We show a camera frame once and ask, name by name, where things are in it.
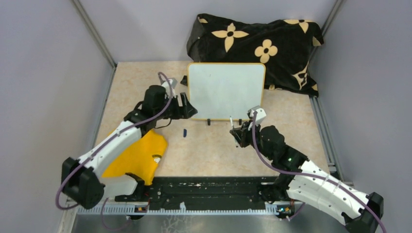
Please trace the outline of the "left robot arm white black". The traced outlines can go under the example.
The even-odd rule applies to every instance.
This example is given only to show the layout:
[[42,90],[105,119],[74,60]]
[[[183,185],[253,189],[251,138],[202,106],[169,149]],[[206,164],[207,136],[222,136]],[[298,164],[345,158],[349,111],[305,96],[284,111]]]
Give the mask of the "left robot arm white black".
[[161,119],[189,119],[198,113],[186,93],[174,95],[173,88],[151,85],[144,99],[137,103],[120,125],[99,145],[77,159],[67,158],[62,164],[61,186],[64,193],[85,209],[95,207],[106,198],[144,198],[144,181],[133,173],[119,177],[102,177],[104,171],[133,143],[154,129]]

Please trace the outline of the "white marker pen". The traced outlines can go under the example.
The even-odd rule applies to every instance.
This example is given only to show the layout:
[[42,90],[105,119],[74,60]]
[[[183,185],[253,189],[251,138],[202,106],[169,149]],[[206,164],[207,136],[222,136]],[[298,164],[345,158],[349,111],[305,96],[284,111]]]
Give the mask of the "white marker pen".
[[234,126],[234,122],[233,122],[232,116],[229,117],[229,121],[230,121],[230,125],[231,125],[231,130],[230,130],[229,132],[230,132],[230,134],[234,137],[235,147],[238,148],[238,147],[239,147],[239,143],[238,143],[237,138],[236,138],[236,132],[234,131],[234,130],[235,130],[235,126]]

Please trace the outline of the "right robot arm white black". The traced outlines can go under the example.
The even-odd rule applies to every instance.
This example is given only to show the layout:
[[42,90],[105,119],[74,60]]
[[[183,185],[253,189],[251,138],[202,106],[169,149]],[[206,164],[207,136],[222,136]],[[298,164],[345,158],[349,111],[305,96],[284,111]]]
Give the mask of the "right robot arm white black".
[[300,151],[285,143],[275,126],[261,128],[251,121],[230,134],[240,147],[253,146],[260,160],[279,172],[271,187],[262,191],[267,200],[293,199],[310,205],[340,222],[350,233],[374,233],[381,228],[383,197],[358,191],[319,168]]

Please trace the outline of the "white whiteboard yellow frame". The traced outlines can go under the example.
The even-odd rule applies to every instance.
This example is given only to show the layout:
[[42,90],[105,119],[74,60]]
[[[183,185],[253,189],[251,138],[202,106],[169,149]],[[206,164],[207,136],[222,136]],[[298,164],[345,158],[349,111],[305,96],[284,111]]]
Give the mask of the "white whiteboard yellow frame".
[[190,63],[188,96],[196,120],[247,120],[261,105],[266,67],[262,63]]

